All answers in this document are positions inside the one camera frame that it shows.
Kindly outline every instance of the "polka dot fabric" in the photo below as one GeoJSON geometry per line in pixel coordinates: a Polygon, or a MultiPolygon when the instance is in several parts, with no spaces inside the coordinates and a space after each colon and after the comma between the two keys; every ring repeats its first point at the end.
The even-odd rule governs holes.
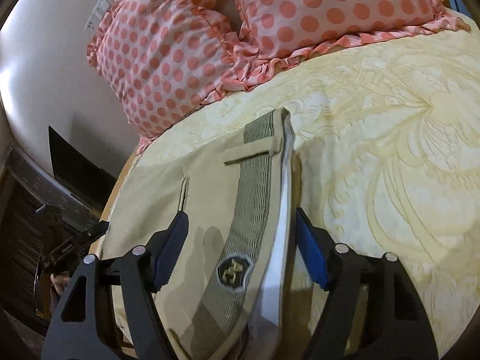
{"type": "Polygon", "coordinates": [[[225,96],[237,82],[227,19],[215,0],[115,0],[87,58],[141,135],[139,152],[167,128],[225,96]]]}
{"type": "Polygon", "coordinates": [[[441,29],[468,28],[441,0],[236,0],[243,19],[236,55],[248,85],[313,53],[441,29]]]}

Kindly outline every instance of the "khaki pants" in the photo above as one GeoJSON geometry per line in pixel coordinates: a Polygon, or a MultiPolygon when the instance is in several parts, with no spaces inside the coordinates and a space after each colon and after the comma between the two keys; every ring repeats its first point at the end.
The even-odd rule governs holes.
{"type": "MultiPolygon", "coordinates": [[[[154,296],[180,359],[222,359],[246,327],[278,225],[286,129],[288,111],[274,110],[181,159],[134,168],[121,189],[102,258],[145,245],[178,210],[189,216],[170,281],[154,296]]],[[[112,292],[130,337],[121,289],[112,292]]]]}

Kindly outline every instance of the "light switch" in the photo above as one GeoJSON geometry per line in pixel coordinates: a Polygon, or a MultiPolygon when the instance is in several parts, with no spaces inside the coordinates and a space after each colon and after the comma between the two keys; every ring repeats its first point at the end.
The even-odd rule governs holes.
{"type": "Polygon", "coordinates": [[[98,0],[83,30],[95,32],[111,5],[111,0],[98,0]]]}

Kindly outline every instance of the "bed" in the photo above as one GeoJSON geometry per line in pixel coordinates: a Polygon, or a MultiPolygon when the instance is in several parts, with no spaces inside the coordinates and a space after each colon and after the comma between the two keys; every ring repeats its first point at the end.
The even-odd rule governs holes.
{"type": "MultiPolygon", "coordinates": [[[[461,17],[470,32],[332,52],[195,112],[129,159],[103,219],[132,167],[168,163],[285,107],[296,134],[292,204],[336,242],[400,257],[443,356],[480,303],[480,31],[461,17]]],[[[326,293],[294,248],[285,286],[277,358],[298,359],[326,293]]]]}

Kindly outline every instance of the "blue gripper pad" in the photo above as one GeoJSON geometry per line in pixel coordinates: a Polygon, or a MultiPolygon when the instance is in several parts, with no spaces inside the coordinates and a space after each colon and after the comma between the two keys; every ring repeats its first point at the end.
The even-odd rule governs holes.
{"type": "Polygon", "coordinates": [[[183,244],[188,236],[188,215],[178,211],[167,230],[154,233],[147,244],[154,249],[154,278],[157,290],[166,285],[182,252],[183,244]]]}
{"type": "Polygon", "coordinates": [[[312,226],[301,208],[297,209],[296,227],[298,249],[310,278],[323,290],[327,290],[327,258],[335,243],[326,230],[312,226]]]}

